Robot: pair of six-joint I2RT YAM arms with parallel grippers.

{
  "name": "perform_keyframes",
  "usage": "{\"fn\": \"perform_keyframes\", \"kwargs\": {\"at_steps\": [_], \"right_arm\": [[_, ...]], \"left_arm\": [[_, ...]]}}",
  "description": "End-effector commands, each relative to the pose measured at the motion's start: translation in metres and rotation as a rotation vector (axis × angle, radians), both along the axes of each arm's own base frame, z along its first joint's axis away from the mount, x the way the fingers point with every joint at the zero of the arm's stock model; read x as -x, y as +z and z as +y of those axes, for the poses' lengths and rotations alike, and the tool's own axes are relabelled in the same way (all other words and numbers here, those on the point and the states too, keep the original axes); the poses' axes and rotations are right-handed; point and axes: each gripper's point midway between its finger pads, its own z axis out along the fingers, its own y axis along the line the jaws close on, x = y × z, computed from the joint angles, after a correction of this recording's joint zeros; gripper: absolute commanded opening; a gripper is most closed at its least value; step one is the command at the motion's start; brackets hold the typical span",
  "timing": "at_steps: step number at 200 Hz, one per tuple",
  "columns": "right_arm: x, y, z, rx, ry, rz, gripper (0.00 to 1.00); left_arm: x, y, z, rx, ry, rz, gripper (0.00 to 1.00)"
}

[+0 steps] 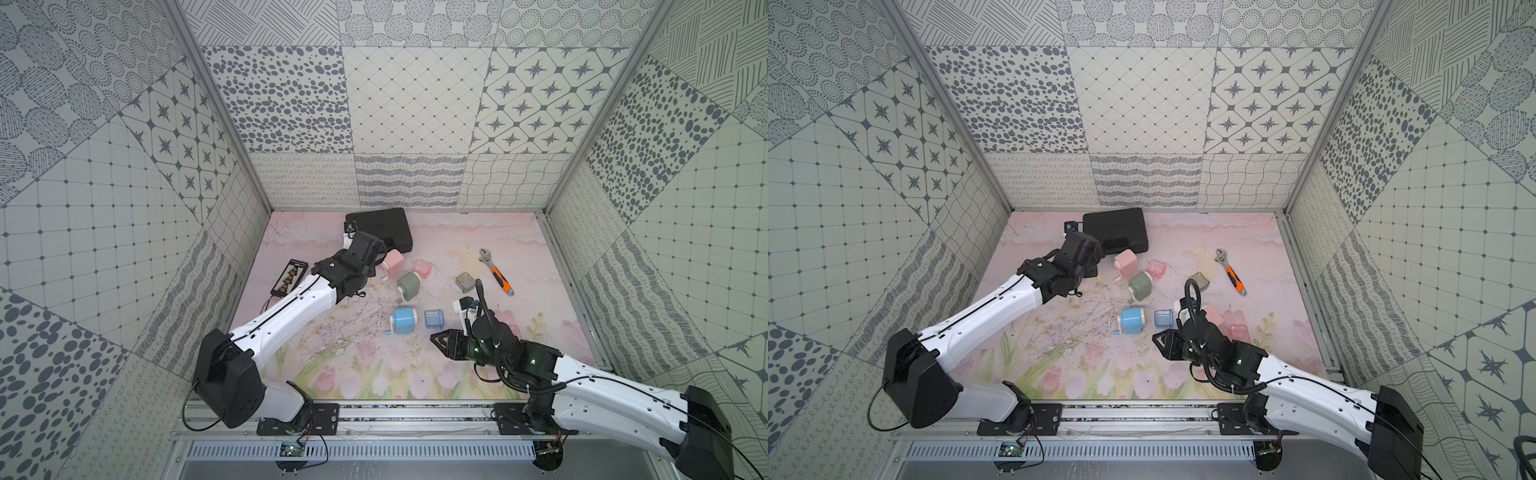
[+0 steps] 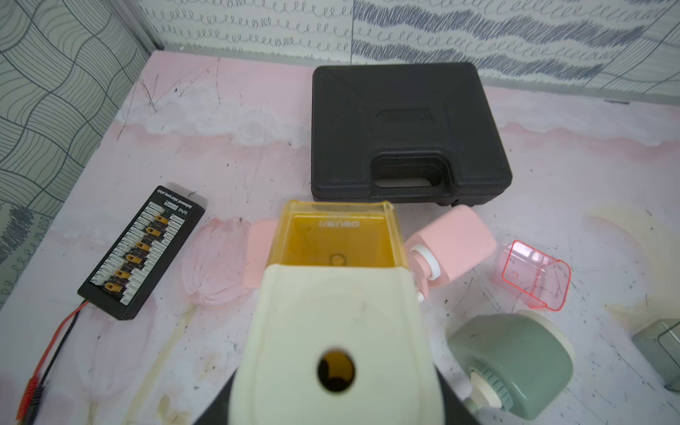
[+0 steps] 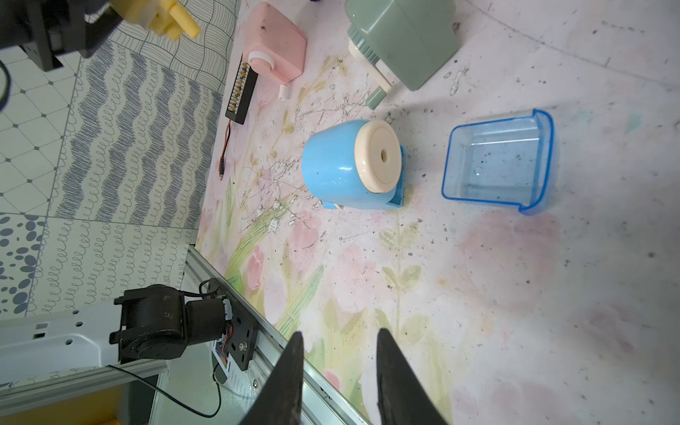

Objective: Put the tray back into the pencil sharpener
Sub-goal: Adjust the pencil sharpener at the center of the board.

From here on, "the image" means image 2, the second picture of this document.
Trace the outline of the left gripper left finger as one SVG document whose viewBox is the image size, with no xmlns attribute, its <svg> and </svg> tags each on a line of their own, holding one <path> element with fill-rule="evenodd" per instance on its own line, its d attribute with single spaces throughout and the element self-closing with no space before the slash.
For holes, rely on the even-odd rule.
<svg viewBox="0 0 680 425">
<path fill-rule="evenodd" d="M 230 398 L 237 373 L 234 372 L 209 407 L 194 422 L 195 425 L 228 425 Z"/>
</svg>

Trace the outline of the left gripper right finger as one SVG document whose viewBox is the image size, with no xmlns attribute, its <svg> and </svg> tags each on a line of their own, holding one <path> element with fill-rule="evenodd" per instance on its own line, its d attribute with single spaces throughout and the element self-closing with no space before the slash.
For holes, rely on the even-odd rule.
<svg viewBox="0 0 680 425">
<path fill-rule="evenodd" d="M 445 425 L 478 425 L 476 417 L 469 412 L 469 409 L 464 406 L 463 402 L 454 393 L 451 386 L 446 382 L 446 379 L 441 372 L 435 368 L 439 382 L 440 391 L 442 394 L 444 407 L 444 424 Z"/>
</svg>

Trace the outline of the yellow pencil sharpener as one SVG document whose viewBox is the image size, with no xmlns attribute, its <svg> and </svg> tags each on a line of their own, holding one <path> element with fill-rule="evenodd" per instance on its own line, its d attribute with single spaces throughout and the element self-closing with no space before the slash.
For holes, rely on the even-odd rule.
<svg viewBox="0 0 680 425">
<path fill-rule="evenodd" d="M 231 424 L 441 424 L 410 269 L 267 264 Z"/>
</svg>

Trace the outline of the yellow transparent tray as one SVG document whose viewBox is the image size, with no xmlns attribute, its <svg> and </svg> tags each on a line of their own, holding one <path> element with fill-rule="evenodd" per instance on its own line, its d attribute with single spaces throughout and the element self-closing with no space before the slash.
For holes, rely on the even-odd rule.
<svg viewBox="0 0 680 425">
<path fill-rule="evenodd" d="M 394 205 L 290 200 L 283 207 L 269 265 L 409 268 Z"/>
</svg>

